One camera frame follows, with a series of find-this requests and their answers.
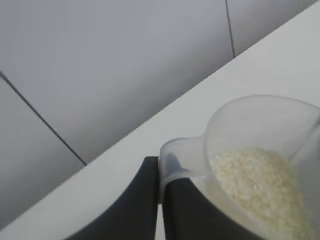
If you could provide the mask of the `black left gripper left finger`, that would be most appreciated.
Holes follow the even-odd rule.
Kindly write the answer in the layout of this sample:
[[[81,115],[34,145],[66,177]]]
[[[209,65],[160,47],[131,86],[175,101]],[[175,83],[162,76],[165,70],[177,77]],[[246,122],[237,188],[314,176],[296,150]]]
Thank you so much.
[[[116,201],[69,240],[153,240],[159,195],[159,158],[145,157]]]

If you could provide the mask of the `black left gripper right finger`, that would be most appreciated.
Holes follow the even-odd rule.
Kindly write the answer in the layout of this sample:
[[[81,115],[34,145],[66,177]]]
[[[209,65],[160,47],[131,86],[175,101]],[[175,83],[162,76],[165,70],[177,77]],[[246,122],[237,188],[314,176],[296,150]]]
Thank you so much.
[[[249,240],[250,233],[235,223],[188,178],[168,184],[162,204],[167,240]]]

